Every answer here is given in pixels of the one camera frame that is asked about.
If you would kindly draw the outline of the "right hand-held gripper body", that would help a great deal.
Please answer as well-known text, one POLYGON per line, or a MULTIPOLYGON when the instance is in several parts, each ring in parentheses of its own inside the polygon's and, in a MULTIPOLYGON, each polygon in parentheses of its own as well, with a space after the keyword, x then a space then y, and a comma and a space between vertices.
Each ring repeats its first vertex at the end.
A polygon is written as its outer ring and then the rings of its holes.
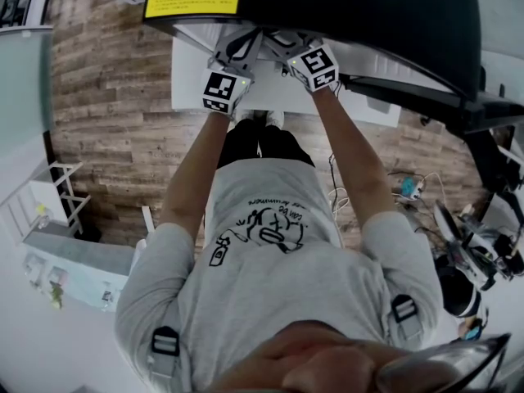
POLYGON ((329 87, 339 78, 339 65, 322 38, 303 32, 266 30, 263 44, 272 58, 309 93, 329 87))

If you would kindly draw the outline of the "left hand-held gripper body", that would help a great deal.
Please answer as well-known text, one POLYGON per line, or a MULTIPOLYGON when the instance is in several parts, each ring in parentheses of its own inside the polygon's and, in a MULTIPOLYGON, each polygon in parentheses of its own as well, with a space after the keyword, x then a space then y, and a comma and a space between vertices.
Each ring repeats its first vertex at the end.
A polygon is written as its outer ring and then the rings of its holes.
POLYGON ((202 75, 202 106, 234 115, 255 81, 253 66, 263 40, 262 29, 240 29, 221 34, 202 75))

